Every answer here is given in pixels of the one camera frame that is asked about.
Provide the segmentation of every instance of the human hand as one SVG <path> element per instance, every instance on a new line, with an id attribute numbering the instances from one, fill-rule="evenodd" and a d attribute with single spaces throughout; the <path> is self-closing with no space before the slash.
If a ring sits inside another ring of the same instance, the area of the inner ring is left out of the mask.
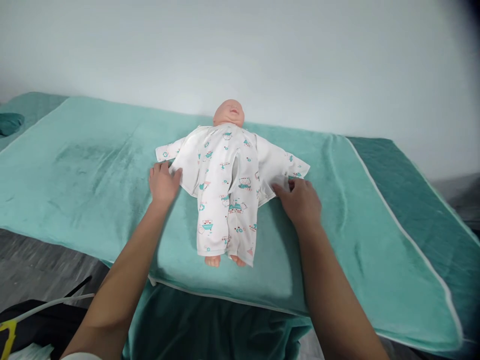
<path id="1" fill-rule="evenodd" d="M 293 225 L 298 227 L 320 224 L 322 203 L 310 181 L 300 178 L 288 180 L 290 191 L 274 184 L 273 191 L 280 198 L 285 213 Z"/>
<path id="2" fill-rule="evenodd" d="M 156 162 L 150 169 L 148 184 L 153 205 L 169 209 L 172 205 L 180 186 L 182 169 L 179 168 L 173 176 L 169 173 L 168 162 Z"/>

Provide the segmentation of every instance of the printed baby onesie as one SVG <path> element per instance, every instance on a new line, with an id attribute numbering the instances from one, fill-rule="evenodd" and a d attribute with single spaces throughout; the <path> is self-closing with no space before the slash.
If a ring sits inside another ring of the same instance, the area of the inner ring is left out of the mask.
<path id="1" fill-rule="evenodd" d="M 218 126 L 198 151 L 198 234 L 201 256 L 228 253 L 253 266 L 258 211 L 258 157 L 237 126 Z"/>
<path id="2" fill-rule="evenodd" d="M 234 124 L 199 126 L 155 150 L 159 162 L 175 159 L 180 185 L 197 198 L 197 253 L 227 253 L 253 266 L 258 207 L 275 197 L 272 184 L 288 190 L 289 177 L 310 166 L 264 138 Z"/>

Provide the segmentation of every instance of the teal mattress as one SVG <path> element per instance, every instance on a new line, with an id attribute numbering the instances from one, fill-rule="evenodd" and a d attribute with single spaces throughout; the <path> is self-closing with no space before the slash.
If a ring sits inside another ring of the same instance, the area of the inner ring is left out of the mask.
<path id="1" fill-rule="evenodd" d="M 0 151 L 66 99 L 64 96 L 27 93 L 0 106 L 0 113 L 20 113 L 25 117 L 20 131 L 0 138 Z M 349 140 L 401 227 L 415 239 L 433 269 L 450 289 L 451 300 L 463 328 L 464 341 L 460 351 L 442 355 L 459 358 L 472 354 L 479 333 L 476 319 L 480 318 L 478 239 L 391 140 L 359 137 L 350 137 Z M 23 231 L 18 227 L 4 227 L 18 233 Z M 68 240 L 60 243 L 69 246 Z"/>

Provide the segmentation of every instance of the doll face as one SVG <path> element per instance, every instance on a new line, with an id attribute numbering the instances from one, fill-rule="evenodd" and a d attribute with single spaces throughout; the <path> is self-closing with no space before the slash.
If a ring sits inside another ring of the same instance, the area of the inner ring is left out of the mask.
<path id="1" fill-rule="evenodd" d="M 224 101 L 213 116 L 213 126 L 232 123 L 241 128 L 244 125 L 245 114 L 242 105 L 237 100 Z"/>

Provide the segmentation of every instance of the gray floor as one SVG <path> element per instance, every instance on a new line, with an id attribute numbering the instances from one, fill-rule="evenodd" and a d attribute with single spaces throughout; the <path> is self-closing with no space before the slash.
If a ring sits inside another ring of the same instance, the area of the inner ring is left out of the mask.
<path id="1" fill-rule="evenodd" d="M 91 256 L 0 229 L 0 312 L 28 299 L 62 298 L 89 275 L 93 280 L 77 295 L 94 293 L 107 272 L 108 268 Z M 73 305 L 87 308 L 90 302 L 85 299 Z M 324 359 L 313 331 L 300 342 L 300 360 Z M 420 359 L 408 347 L 382 342 L 393 360 Z"/>

